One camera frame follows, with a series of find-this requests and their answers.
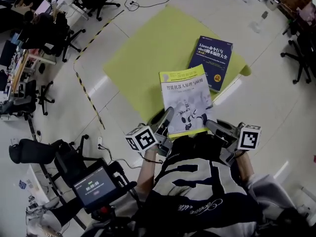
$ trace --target screen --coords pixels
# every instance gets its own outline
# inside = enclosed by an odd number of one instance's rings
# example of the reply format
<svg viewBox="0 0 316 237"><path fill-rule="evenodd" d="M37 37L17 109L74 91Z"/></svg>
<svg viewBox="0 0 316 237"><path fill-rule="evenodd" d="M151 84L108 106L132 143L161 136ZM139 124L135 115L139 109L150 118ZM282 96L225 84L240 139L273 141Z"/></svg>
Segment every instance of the screen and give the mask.
<svg viewBox="0 0 316 237"><path fill-rule="evenodd" d="M11 64L11 60L15 54L16 51L15 44L11 43L9 40L7 40L4 44L2 54L0 56L0 65L9 67Z"/></svg>
<svg viewBox="0 0 316 237"><path fill-rule="evenodd" d="M84 205L91 204L116 189L103 167L76 183L74 188Z"/></svg>

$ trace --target black and white cube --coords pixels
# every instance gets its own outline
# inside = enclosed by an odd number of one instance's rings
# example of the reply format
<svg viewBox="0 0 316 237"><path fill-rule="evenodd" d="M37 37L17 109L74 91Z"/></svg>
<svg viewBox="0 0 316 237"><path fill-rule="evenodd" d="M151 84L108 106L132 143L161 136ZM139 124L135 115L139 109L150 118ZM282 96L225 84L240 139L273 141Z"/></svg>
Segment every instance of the black and white cube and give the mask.
<svg viewBox="0 0 316 237"><path fill-rule="evenodd" d="M240 131L238 149L254 150L258 148L261 135L261 127L257 125L245 125Z"/></svg>
<svg viewBox="0 0 316 237"><path fill-rule="evenodd" d="M153 131L149 126L140 126L125 135L129 146L135 151L145 151L158 143Z"/></svg>

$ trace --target blue book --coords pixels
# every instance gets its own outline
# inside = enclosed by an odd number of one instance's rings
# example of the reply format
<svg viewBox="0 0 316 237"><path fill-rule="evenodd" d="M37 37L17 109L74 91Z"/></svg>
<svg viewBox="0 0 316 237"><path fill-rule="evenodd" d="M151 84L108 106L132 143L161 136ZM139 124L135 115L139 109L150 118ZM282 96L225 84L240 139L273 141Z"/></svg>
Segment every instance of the blue book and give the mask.
<svg viewBox="0 0 316 237"><path fill-rule="evenodd" d="M226 75L232 51L232 43L201 36L197 42L189 69L203 64L209 88L219 92Z"/></svg>

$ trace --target digital display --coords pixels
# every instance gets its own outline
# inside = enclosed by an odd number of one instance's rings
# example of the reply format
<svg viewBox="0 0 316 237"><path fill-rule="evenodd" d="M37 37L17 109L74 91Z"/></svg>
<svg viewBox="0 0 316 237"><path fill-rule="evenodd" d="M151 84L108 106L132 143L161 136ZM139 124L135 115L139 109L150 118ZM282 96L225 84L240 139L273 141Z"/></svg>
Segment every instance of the digital display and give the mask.
<svg viewBox="0 0 316 237"><path fill-rule="evenodd" d="M103 167L76 183L74 188L85 206L116 189Z"/></svg>

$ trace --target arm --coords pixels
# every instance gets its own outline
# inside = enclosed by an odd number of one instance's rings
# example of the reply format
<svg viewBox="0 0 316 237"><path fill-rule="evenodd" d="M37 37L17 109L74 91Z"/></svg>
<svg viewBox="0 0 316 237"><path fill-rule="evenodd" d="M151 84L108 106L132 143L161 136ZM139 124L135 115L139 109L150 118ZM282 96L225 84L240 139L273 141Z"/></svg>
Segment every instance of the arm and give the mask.
<svg viewBox="0 0 316 237"><path fill-rule="evenodd" d="M236 161L242 182L248 182L249 178L254 174L249 155L244 153L242 156L238 157Z"/></svg>
<svg viewBox="0 0 316 237"><path fill-rule="evenodd" d="M157 152L158 146L154 145L146 150L144 158L148 160L156 160ZM141 189L146 195L148 195L154 187L154 173L155 163L144 160L137 179L137 187Z"/></svg>
<svg viewBox="0 0 316 237"><path fill-rule="evenodd" d="M56 20L56 16L57 16L57 4L56 3L54 3L53 5L52 5L52 7L53 7L53 14L52 14L52 16L53 16L53 20L54 20L54 22L55 22L55 20Z"/></svg>

